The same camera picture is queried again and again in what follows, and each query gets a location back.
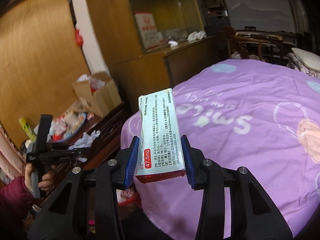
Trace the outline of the white red medicine box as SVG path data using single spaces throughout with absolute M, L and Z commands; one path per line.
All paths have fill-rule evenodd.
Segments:
M 138 101 L 142 126 L 136 178 L 146 184 L 185 175 L 172 89 L 140 96 Z

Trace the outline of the red plastic trash basket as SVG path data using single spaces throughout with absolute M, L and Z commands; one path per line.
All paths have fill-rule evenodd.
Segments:
M 119 206 L 140 206 L 140 195 L 135 188 L 129 188 L 127 190 L 116 190 L 116 194 Z

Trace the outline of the yellow green box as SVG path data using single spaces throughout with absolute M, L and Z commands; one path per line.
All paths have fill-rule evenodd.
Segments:
M 25 134 L 28 136 L 28 138 L 31 140 L 31 142 L 35 142 L 37 135 L 34 132 L 34 130 L 29 126 L 28 122 L 24 117 L 19 118 L 19 124 L 24 130 Z

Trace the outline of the blue plate with clutter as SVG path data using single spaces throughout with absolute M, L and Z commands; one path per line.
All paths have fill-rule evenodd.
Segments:
M 87 113 L 68 111 L 59 118 L 49 114 L 41 114 L 39 124 L 34 128 L 36 142 L 38 135 L 47 135 L 47 142 L 61 143 L 71 139 L 84 126 Z

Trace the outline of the dark carved wooden dresser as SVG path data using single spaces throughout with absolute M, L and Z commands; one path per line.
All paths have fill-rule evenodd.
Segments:
M 107 160 L 109 156 L 119 150 L 121 129 L 130 114 L 131 108 L 124 102 L 110 111 L 104 118 L 88 113 L 83 126 L 67 143 L 75 143 L 84 133 L 91 134 L 94 131 L 100 131 L 100 135 L 93 141 L 91 152 L 86 155 L 86 162 L 81 163 L 74 160 L 56 166 L 54 188 L 58 187 L 72 168 L 76 166 L 79 166 L 83 170 L 97 168 Z

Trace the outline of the purple printed bed sheet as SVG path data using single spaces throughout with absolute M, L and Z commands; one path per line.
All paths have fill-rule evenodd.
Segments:
M 220 166 L 247 167 L 297 239 L 319 239 L 319 79 L 255 60 L 226 60 L 173 89 L 181 135 Z M 142 184 L 125 239 L 195 239 L 202 191 L 186 176 Z

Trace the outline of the brown cardboard box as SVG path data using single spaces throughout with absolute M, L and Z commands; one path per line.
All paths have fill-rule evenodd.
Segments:
M 122 103 L 116 83 L 106 72 L 83 74 L 72 87 L 83 109 L 101 118 Z

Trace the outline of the small white tissue on cabinet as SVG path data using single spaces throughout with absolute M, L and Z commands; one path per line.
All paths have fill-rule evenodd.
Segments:
M 178 46 L 178 42 L 174 40 L 168 41 L 168 44 L 170 45 L 171 48 Z

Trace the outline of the white cloth on cabinet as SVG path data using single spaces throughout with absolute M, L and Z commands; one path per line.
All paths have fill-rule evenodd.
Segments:
M 207 37 L 207 34 L 205 31 L 195 31 L 189 34 L 187 41 L 196 41 L 196 40 L 202 40 Z

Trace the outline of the red white certificate sign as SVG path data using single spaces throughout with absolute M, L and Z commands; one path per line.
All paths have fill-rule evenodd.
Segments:
M 137 11 L 134 13 L 134 16 L 144 49 L 149 50 L 159 47 L 160 38 L 153 14 L 150 12 Z

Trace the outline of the wooden glass-door cabinet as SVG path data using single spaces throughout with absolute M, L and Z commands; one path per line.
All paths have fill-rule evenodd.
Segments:
M 97 41 L 121 96 L 133 112 L 138 98 L 171 88 L 217 63 L 196 0 L 86 0 Z

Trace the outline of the floral folded quilt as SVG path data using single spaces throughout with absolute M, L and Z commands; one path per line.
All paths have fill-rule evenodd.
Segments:
M 307 74 L 311 77 L 315 77 L 317 79 L 320 79 L 320 73 L 317 70 L 312 70 L 308 67 L 306 67 L 302 61 L 294 53 L 288 53 L 287 54 L 288 64 L 287 68 L 295 69 L 299 72 L 303 72 L 304 74 Z

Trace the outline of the cream pillow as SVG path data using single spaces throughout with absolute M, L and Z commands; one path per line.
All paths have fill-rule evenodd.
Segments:
M 320 71 L 320 56 L 299 48 L 291 48 L 293 54 L 299 59 L 307 68 Z

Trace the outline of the large white covered screen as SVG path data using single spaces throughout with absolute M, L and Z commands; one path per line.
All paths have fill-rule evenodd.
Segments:
M 231 26 L 236 30 L 295 33 L 289 0 L 225 0 Z

